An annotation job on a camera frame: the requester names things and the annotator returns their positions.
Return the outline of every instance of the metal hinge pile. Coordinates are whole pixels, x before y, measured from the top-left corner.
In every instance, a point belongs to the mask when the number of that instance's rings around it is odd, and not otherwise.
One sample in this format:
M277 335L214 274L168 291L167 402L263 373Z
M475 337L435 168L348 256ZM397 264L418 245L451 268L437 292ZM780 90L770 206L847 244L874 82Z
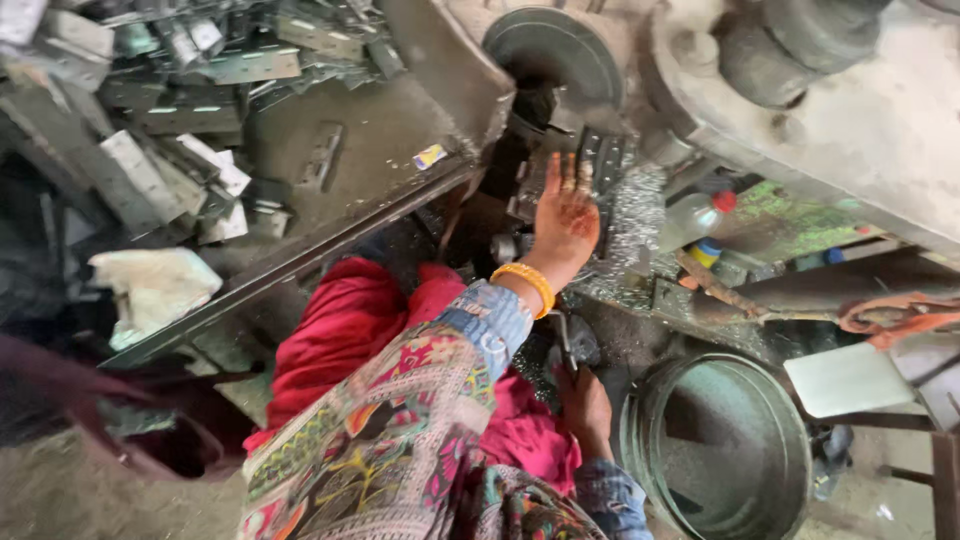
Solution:
M273 236L290 217L237 155L250 111L404 69L364 0L0 0L0 58L0 134L81 214L201 243L247 232L241 195Z

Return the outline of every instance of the metal bucket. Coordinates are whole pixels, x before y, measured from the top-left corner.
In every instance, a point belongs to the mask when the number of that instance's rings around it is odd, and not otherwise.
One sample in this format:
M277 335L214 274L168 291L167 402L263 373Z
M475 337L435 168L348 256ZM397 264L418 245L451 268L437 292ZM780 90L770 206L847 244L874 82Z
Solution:
M804 423L757 364L723 353L664 362L638 381L617 450L659 514L691 538L780 540L804 517Z

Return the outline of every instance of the bangle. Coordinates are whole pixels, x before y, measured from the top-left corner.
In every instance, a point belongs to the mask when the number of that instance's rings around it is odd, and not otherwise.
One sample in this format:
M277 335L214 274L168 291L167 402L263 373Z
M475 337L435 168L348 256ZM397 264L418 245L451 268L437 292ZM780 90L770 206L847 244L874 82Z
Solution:
M500 274L517 274L537 289L537 292L540 294L540 299L543 300L543 310L534 318L541 319L553 308L553 303L556 299L553 294L553 289L550 287L550 282L533 266L528 266L522 262L508 262L493 272L493 275L490 276L490 281L495 280Z

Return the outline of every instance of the sleeve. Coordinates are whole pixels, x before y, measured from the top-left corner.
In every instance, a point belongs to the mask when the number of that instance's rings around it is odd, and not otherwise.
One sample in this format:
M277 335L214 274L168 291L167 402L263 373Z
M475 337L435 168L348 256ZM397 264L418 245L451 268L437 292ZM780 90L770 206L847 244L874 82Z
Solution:
M462 332L483 355L492 380L497 380L530 333L534 318L514 291L480 280L460 293L437 322Z
M654 540L643 514L646 494L615 463L595 457L573 474L577 504L611 540Z

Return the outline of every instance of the woman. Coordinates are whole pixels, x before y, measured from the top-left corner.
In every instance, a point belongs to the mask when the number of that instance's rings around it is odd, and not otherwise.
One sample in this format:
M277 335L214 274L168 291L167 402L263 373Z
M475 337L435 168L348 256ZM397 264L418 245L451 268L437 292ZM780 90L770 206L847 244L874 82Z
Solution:
M583 458L576 502L480 449L493 383L597 241L590 175L577 182L572 155L566 165L548 163L532 251L489 283L461 291L421 268L408 316L369 261L324 276L277 351L272 425L248 441L241 538L652 538L643 491L612 462L610 402L588 370L562 388Z

